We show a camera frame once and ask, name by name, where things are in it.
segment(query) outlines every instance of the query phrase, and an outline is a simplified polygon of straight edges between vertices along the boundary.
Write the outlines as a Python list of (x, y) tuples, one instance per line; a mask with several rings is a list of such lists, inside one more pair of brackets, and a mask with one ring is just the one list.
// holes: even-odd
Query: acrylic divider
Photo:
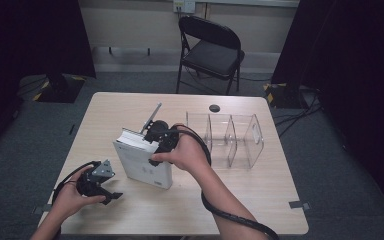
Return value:
[(186, 113), (186, 124), (207, 144), (213, 168), (251, 169), (264, 148), (254, 115)]

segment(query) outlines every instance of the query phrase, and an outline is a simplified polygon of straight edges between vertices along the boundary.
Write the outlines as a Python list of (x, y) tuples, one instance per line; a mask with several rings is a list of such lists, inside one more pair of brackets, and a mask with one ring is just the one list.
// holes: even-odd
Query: electrical outlet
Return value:
[(173, 0), (173, 12), (184, 12), (185, 0)]
[(195, 1), (185, 0), (184, 5), (184, 13), (195, 13)]

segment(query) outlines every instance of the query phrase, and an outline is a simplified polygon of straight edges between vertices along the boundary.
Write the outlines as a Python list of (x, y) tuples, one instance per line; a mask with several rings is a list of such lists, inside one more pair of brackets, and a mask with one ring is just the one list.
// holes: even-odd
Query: hand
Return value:
[[(175, 126), (177, 126), (178, 130), (191, 132), (182, 124), (175, 124)], [(194, 138), (184, 133), (179, 134), (179, 142), (173, 151), (153, 154), (151, 159), (159, 162), (171, 162), (176, 167), (188, 171), (192, 175), (203, 168), (210, 167), (201, 145)]]
[(64, 219), (75, 214), (86, 205), (99, 203), (105, 200), (105, 196), (84, 197), (77, 191), (77, 179), (79, 179), (80, 175), (89, 168), (91, 167), (84, 167), (71, 177), (61, 189), (52, 206), (52, 211), (55, 211)]

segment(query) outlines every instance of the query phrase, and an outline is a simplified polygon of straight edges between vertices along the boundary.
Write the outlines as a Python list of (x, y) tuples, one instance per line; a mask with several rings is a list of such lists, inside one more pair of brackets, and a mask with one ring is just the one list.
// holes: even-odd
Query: forearm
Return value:
[[(229, 191), (211, 167), (195, 171), (192, 176), (201, 186), (205, 198), (215, 208), (256, 221), (249, 210)], [(222, 239), (267, 239), (266, 235), (239, 223), (213, 215)]]
[(64, 222), (66, 218), (55, 214), (54, 212), (49, 212), (48, 215), (46, 215), (43, 222), (40, 224), (36, 232), (31, 237), (31, 240), (47, 240), (47, 239), (53, 239), (54, 236), (59, 231), (62, 223)]

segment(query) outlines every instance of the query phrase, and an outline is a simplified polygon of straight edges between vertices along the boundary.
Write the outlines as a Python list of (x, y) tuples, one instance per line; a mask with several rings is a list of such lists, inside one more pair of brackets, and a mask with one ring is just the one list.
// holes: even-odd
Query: person's left hand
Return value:
[(105, 200), (105, 196), (84, 197), (77, 191), (77, 179), (79, 179), (80, 175), (89, 168), (91, 167), (84, 167), (71, 177), (61, 189), (52, 206), (52, 211), (55, 211), (64, 219), (75, 214), (86, 205), (99, 203)]

